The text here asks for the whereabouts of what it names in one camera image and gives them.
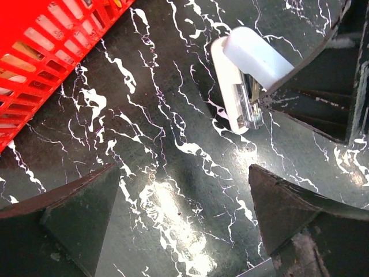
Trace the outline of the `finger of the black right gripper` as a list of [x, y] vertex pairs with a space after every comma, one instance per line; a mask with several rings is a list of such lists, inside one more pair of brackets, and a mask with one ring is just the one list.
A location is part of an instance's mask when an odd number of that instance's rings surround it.
[[323, 41], [261, 93], [259, 104], [335, 143], [367, 133], [368, 1], [344, 1]]

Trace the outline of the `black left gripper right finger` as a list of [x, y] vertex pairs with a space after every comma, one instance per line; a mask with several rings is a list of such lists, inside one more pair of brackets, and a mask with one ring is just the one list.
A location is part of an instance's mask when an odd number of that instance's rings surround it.
[[248, 182], [277, 276], [368, 276], [368, 211], [252, 164]]

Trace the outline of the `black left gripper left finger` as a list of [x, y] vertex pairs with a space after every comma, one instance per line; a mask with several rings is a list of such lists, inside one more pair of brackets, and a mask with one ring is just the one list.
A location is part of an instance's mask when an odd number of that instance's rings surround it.
[[120, 176], [111, 163], [1, 209], [1, 276], [94, 276]]

